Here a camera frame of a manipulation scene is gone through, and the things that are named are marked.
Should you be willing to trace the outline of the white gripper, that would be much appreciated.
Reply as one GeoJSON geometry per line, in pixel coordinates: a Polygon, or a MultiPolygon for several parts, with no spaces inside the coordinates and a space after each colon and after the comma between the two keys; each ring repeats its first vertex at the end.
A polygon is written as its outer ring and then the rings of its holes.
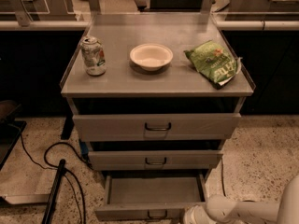
{"type": "Polygon", "coordinates": [[[202,205],[195,205],[185,210],[183,224],[214,224],[202,205]]]}

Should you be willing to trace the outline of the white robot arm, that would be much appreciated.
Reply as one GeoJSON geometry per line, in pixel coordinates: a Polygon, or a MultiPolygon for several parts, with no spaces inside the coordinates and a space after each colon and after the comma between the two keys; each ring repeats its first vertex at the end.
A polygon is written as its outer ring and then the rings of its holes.
{"type": "Polygon", "coordinates": [[[285,187],[280,203],[233,201],[212,195],[206,205],[195,205],[185,211],[183,224],[231,224],[241,220],[249,224],[299,224],[299,175],[285,187]]]}

